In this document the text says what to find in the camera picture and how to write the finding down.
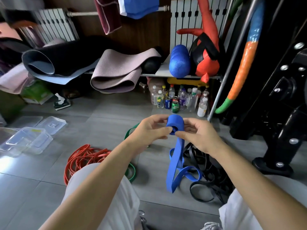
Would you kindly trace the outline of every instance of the person's left hand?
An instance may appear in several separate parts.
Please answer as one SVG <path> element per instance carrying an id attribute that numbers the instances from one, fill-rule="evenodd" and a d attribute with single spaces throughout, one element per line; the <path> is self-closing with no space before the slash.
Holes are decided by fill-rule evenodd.
<path id="1" fill-rule="evenodd" d="M 160 123 L 166 123 L 169 115 L 152 115 L 143 119 L 138 127 L 125 139 L 136 147 L 141 153 L 156 139 L 167 139 L 167 135 L 173 130 L 172 127 L 161 127 Z"/>

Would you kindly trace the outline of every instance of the hand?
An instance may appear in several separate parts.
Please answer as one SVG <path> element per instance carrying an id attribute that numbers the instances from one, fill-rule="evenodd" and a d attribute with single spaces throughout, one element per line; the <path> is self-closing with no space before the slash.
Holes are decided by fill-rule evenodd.
<path id="1" fill-rule="evenodd" d="M 185 131 L 177 131 L 175 135 L 194 144 L 199 150 L 213 158 L 227 144 L 222 141 L 210 122 L 195 118 L 184 118 Z"/>
<path id="2" fill-rule="evenodd" d="M 143 119 L 138 127 L 127 137 L 125 141 L 132 143 L 141 153 L 156 139 L 167 139 L 172 127 L 161 127 L 160 123 L 166 123 L 169 115 L 152 115 Z"/>

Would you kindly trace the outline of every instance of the red inflatable toy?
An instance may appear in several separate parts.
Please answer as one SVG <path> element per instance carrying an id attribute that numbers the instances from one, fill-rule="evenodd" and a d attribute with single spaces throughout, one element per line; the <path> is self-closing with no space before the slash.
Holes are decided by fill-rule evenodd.
<path id="1" fill-rule="evenodd" d="M 219 57 L 219 34 L 212 17 L 209 1 L 198 0 L 202 15 L 203 28 L 180 29 L 178 34 L 193 34 L 197 36 L 197 46 L 191 48 L 191 58 L 196 65 L 195 74 L 201 77 L 201 81 L 207 83 L 209 76 L 217 74 L 220 64 Z"/>

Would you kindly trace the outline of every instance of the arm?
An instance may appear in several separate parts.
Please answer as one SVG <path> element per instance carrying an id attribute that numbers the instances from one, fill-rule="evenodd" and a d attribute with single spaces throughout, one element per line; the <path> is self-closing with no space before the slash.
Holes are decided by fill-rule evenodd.
<path id="1" fill-rule="evenodd" d="M 39 230 L 96 230 L 111 204 L 130 160 L 154 140 L 167 139 L 172 128 L 158 126 L 158 123 L 167 118 L 168 115 L 153 115 L 144 119 L 55 210 Z"/>
<path id="2" fill-rule="evenodd" d="M 225 144 L 208 121 L 185 119 L 176 136 L 221 164 L 264 230 L 306 229 L 307 209 Z"/>

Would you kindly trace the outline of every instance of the blue resistance band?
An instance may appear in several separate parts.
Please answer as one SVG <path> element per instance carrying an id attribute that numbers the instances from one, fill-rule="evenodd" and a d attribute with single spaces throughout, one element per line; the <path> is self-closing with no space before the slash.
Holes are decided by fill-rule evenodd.
<path id="1" fill-rule="evenodd" d="M 185 129 L 185 123 L 183 121 L 183 118 L 180 115 L 170 115 L 167 120 L 167 127 L 172 127 L 173 130 L 170 133 L 170 135 L 175 135 L 176 131 L 184 131 Z M 169 164 L 169 170 L 167 171 L 166 176 L 166 188 L 169 192 L 174 193 L 177 186 L 180 185 L 180 182 L 182 180 L 182 177 L 185 176 L 192 182 L 198 182 L 202 178 L 202 171 L 197 169 L 194 166 L 186 166 L 183 167 L 183 148 L 185 146 L 185 141 L 181 138 L 177 138 L 176 146 L 175 148 L 172 148 L 170 150 L 170 154 L 173 152 L 173 155 L 171 156 L 171 162 Z M 176 170 L 179 170 L 179 173 L 175 177 Z M 188 172 L 188 170 L 194 169 L 198 172 L 198 178 L 195 178 L 191 173 Z"/>

